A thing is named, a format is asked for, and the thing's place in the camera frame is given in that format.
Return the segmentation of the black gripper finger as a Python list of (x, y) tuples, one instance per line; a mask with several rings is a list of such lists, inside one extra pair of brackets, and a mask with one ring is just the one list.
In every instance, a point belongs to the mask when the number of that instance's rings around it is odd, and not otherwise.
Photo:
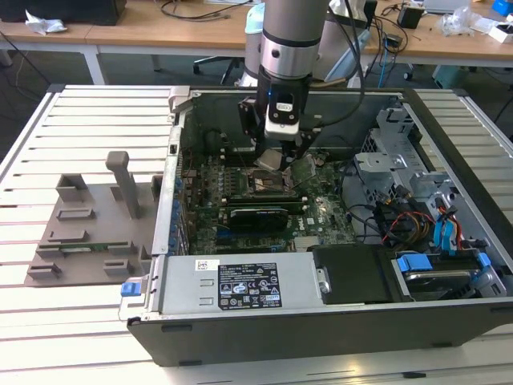
[(252, 141), (255, 152), (260, 155), (264, 151), (264, 122), (258, 115), (256, 99), (246, 97), (238, 103), (238, 112), (242, 132)]
[(302, 158), (320, 134), (320, 128), (313, 128), (311, 130), (301, 129), (292, 140), (282, 141), (281, 170), (286, 170), (291, 163)]

